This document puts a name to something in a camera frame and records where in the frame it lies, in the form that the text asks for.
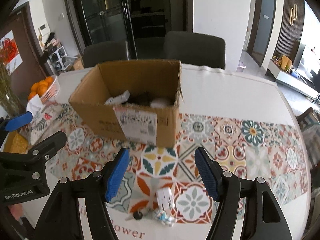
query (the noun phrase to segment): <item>storage box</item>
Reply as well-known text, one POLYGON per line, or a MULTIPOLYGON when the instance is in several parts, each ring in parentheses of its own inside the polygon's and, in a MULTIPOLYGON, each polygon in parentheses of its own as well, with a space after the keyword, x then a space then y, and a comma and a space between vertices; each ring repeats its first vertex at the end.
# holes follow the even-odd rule
POLYGON ((4 152, 7 153, 27 153, 28 141, 17 131, 10 132, 4 144, 4 152))
POLYGON ((110 61, 96 65, 69 98, 80 117, 97 135, 158 147, 174 147, 179 114, 181 64, 178 60, 110 61), (131 97, 148 92, 167 98, 165 108, 135 104, 104 105, 128 90, 131 97))
POLYGON ((73 68, 74 70, 80 70, 80 69, 84 69, 83 67, 83 62, 82 62, 82 57, 78 58, 74 61, 73 63, 73 68))

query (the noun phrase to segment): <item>chair backrest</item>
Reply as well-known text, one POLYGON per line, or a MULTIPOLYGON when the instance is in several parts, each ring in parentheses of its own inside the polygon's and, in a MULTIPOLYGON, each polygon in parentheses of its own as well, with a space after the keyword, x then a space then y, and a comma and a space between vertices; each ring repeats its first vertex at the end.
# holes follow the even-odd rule
POLYGON ((181 63, 225 69, 224 39, 200 33, 168 32, 164 38, 166 59, 181 63))
POLYGON ((84 68, 94 67, 98 63, 113 60, 129 60, 127 41, 104 41, 84 49, 84 68))

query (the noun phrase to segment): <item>door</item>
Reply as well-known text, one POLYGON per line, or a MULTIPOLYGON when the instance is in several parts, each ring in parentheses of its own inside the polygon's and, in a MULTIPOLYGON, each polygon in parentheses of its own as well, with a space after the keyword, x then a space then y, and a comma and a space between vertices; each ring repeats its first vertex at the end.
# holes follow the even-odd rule
POLYGON ((27 102, 32 84, 45 78, 30 43, 26 22, 23 13, 16 12, 0 30, 1 55, 9 63, 12 90, 22 103, 27 102))
POLYGON ((269 45, 276 0, 256 0, 248 53, 261 67, 269 45))
POLYGON ((131 58, 137 58, 128 0, 74 0, 86 46, 127 40, 131 58))

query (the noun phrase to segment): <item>gray floor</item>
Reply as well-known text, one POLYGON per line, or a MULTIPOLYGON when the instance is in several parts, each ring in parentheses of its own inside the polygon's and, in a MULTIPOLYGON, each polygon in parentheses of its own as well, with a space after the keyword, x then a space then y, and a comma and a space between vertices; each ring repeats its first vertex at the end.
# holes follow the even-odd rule
MULTIPOLYGON (((243 73, 262 77, 262 78, 273 81, 272 78, 265 76, 266 71, 263 69, 263 67, 260 68, 258 64, 250 57, 250 55, 247 52, 242 51, 240 61, 242 61, 246 66, 243 73)), ((319 110, 319 105, 311 103, 301 93, 282 84, 278 84, 278 87, 283 93, 284 97, 287 99, 295 115, 302 114, 309 107, 319 110)))

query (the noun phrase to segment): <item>wall light switch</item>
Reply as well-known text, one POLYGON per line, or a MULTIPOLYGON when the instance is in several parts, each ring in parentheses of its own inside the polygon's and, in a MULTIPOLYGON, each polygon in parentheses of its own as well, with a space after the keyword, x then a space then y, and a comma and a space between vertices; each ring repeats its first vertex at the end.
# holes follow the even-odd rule
POLYGON ((64 18, 64 14, 62 13, 59 15, 58 20, 61 21, 63 18, 64 18))

